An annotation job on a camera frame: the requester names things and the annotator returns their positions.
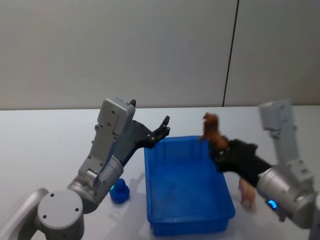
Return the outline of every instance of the brown toy dog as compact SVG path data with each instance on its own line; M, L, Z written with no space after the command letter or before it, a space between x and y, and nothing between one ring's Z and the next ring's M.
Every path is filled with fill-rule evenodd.
M210 142L215 144L221 150L227 150L229 147L228 141L221 136L219 132L219 118L216 114L206 113L203 117L203 135L200 140L209 139ZM249 202L249 207L252 208L256 200L256 192L254 187L244 180L242 177L239 179L239 190L241 192L241 204Z

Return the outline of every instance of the white table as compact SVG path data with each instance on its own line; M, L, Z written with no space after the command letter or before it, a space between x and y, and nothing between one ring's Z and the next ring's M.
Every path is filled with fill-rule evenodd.
M66 188L90 150L98 112L97 109L0 111L2 220L24 194L40 187L49 191ZM262 130L256 107L137 109L134 119L153 130L169 115L170 136L200 135L202 116L206 112L219 114L223 134L258 144L257 153L271 164L276 163L272 140ZM320 173L320 106L295 107L294 116L300 155L313 173ZM122 175L130 187L130 200L123 206L115 206L107 195L95 212L85 215L84 240L155 239L146 218L144 172L144 154L140 149L125 166ZM172 239L307 239L308 230L297 228L290 220L278 222L259 196L255 212L244 210L240 205L238 177L226 173L225 178L236 209L227 230ZM319 186L320 175L317 175L315 187L319 189ZM45 237L37 232L33 239L44 240Z

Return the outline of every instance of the blue plastic bin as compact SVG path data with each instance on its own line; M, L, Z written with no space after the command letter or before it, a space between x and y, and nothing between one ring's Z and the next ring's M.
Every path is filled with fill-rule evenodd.
M208 156L199 136L167 137L145 148L147 219L155 236L226 230L236 211Z

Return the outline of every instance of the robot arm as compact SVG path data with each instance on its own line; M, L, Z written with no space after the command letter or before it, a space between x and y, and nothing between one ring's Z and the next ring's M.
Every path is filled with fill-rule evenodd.
M169 135L167 116L150 131L132 120L136 101L119 98L103 101L89 155L66 190L32 193L0 227L1 240L30 240L37 230L47 240L80 240L84 214L93 212L124 171L138 148L152 148Z
M252 184L283 222L286 217L298 227L310 229L310 240L320 236L320 196L313 176L299 157L296 127L289 100L259 106L262 125L270 131L279 164L270 165L256 156L257 146L230 140L225 151L211 148L211 157L222 172L232 171Z

